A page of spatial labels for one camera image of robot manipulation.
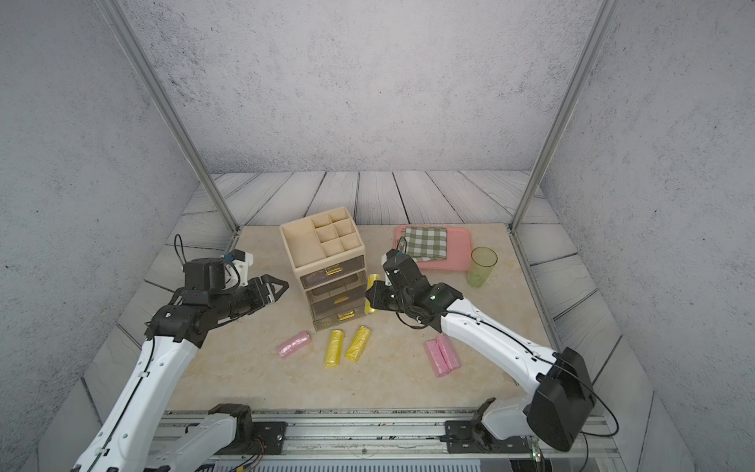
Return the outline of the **grey translucent drawer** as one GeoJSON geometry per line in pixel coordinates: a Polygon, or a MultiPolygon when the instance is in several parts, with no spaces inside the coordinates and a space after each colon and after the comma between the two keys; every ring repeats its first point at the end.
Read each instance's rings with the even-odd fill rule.
{"type": "Polygon", "coordinates": [[[307,292],[308,302],[312,305],[322,301],[338,298],[346,292],[359,288],[366,284],[366,276],[363,271],[352,273],[348,277],[342,277],[325,285],[313,288],[307,292]]]}
{"type": "Polygon", "coordinates": [[[313,328],[317,332],[366,316],[366,298],[363,289],[324,298],[309,296],[308,299],[313,328]]]}
{"type": "Polygon", "coordinates": [[[351,275],[351,273],[357,273],[365,267],[365,261],[363,256],[357,256],[347,261],[330,265],[324,269],[319,269],[308,275],[302,275],[300,281],[305,290],[313,287],[325,284],[327,282],[338,279],[338,277],[345,277],[351,275]]]}

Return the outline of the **pink bag roll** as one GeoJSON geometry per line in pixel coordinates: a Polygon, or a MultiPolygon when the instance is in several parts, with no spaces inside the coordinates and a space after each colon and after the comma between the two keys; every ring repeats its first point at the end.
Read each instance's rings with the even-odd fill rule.
{"type": "Polygon", "coordinates": [[[428,340],[424,343],[424,350],[428,356],[429,362],[437,378],[444,377],[449,373],[449,368],[444,359],[444,354],[438,346],[435,339],[428,340]]]}
{"type": "Polygon", "coordinates": [[[293,353],[307,346],[312,341],[310,332],[299,332],[293,338],[281,343],[276,352],[281,359],[291,356],[293,353]]]}
{"type": "Polygon", "coordinates": [[[446,334],[439,334],[436,337],[436,345],[440,350],[440,354],[442,354],[442,358],[444,358],[444,362],[446,362],[448,372],[455,371],[461,367],[461,361],[449,336],[446,334]]]}

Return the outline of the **beige drawer organizer cabinet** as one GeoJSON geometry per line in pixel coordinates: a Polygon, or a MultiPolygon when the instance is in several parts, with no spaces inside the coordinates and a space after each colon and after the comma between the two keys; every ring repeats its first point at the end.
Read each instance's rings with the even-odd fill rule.
{"type": "Polygon", "coordinates": [[[361,271],[365,273],[366,284],[356,289],[363,289],[366,294],[366,248],[348,208],[343,206],[305,216],[282,224],[279,230],[293,273],[310,310],[307,292],[324,284],[305,290],[300,277],[357,256],[364,257],[365,267],[361,271]]]}

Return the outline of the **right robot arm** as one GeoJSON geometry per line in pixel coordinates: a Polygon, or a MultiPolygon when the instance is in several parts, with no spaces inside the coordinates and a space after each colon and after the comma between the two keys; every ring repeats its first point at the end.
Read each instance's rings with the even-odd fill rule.
{"type": "Polygon", "coordinates": [[[470,436],[483,452],[494,452],[514,437],[534,436],[559,452],[569,452],[588,417],[603,399],[595,392],[586,363],[571,348],[542,346],[494,320],[459,290],[432,284],[417,263],[397,249],[381,258],[385,279],[367,289],[381,311],[410,319],[413,330],[431,328],[457,339],[501,368],[524,391],[523,397],[491,397],[470,422],[470,436]]]}

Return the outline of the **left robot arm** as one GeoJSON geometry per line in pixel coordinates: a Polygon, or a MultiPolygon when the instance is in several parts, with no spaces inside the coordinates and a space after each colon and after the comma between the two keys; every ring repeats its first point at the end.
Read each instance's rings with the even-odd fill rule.
{"type": "Polygon", "coordinates": [[[259,457],[265,442],[246,405],[222,404],[157,454],[153,438],[179,380],[208,334],[276,303],[287,281],[249,277],[247,257],[202,258],[183,265],[184,283],[145,329],[140,357],[76,471],[196,471],[218,452],[259,457]]]}

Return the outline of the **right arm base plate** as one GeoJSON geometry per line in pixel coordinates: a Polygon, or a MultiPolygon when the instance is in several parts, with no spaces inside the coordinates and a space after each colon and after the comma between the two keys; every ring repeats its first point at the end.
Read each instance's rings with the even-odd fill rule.
{"type": "Polygon", "coordinates": [[[449,420],[444,422],[444,435],[450,454],[524,454],[530,452],[525,437],[514,436],[497,439],[480,422],[472,420],[449,420]]]}

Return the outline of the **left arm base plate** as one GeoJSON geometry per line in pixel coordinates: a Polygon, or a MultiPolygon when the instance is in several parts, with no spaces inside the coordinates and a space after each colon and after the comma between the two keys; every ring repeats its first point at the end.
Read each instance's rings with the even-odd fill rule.
{"type": "Polygon", "coordinates": [[[281,455],[286,437],[286,422],[252,422],[242,426],[238,454],[281,455]]]}

